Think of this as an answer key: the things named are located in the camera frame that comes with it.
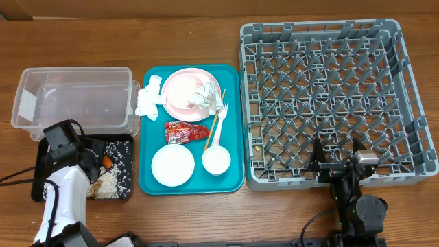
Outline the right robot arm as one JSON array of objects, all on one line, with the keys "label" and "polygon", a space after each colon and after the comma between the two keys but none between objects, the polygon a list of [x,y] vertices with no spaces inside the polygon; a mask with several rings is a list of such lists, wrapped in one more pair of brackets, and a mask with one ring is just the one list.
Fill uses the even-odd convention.
[{"label": "right robot arm", "polygon": [[319,139],[314,141],[308,170],[318,174],[319,183],[330,185],[330,194],[335,207],[311,218],[302,228],[300,244],[306,246],[304,238],[308,226],[318,218],[337,212],[340,230],[329,231],[327,237],[313,239],[319,246],[385,246],[378,234],[383,231],[383,221],[388,210],[387,202],[376,196],[364,195],[359,182],[374,174],[378,166],[377,155],[362,142],[353,139],[353,155],[341,163],[329,163]]}]

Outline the white bowl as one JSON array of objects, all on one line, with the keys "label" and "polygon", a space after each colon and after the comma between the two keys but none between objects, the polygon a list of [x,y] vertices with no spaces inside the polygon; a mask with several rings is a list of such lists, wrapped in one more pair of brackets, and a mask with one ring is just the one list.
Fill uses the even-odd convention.
[{"label": "white bowl", "polygon": [[191,151],[180,144],[168,144],[160,148],[152,158],[153,177],[166,187],[186,183],[195,169]]}]

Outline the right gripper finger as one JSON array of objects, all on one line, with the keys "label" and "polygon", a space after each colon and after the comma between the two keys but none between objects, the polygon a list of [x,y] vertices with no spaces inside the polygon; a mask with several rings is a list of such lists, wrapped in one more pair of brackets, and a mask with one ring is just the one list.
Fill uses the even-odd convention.
[{"label": "right gripper finger", "polygon": [[310,159],[310,164],[315,165],[317,162],[325,163],[326,157],[324,154],[324,149],[318,137],[315,138],[313,144],[313,152]]},{"label": "right gripper finger", "polygon": [[364,144],[359,140],[359,138],[354,137],[353,138],[353,157],[352,159],[354,161],[358,161],[359,155],[361,154],[361,151],[366,151],[367,148],[364,146]]}]

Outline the orange carrot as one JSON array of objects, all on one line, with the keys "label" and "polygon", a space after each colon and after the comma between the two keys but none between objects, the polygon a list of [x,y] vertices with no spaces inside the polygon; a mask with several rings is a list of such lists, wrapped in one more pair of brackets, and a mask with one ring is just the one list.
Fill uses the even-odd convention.
[{"label": "orange carrot", "polygon": [[106,169],[110,169],[112,167],[112,164],[113,164],[112,159],[109,158],[108,156],[105,156],[103,158],[102,162],[103,162],[103,165]]}]

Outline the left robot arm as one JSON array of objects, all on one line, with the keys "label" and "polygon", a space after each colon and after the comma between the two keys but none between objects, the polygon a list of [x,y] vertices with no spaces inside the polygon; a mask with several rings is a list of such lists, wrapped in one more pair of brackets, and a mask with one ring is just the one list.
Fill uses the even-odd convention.
[{"label": "left robot arm", "polygon": [[88,189],[99,178],[103,154],[88,148],[84,131],[77,134],[74,125],[79,123],[68,119],[43,130],[49,149],[39,181],[46,199],[35,244],[50,246],[66,226],[85,223]]}]

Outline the rice and peanut shells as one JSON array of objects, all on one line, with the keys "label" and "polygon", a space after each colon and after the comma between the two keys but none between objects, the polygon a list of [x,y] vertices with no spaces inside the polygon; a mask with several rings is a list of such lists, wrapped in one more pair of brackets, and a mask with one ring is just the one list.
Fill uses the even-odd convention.
[{"label": "rice and peanut shells", "polygon": [[104,149],[104,156],[112,159],[112,167],[101,167],[99,178],[88,189],[88,199],[126,199],[132,192],[132,141],[112,141]]}]

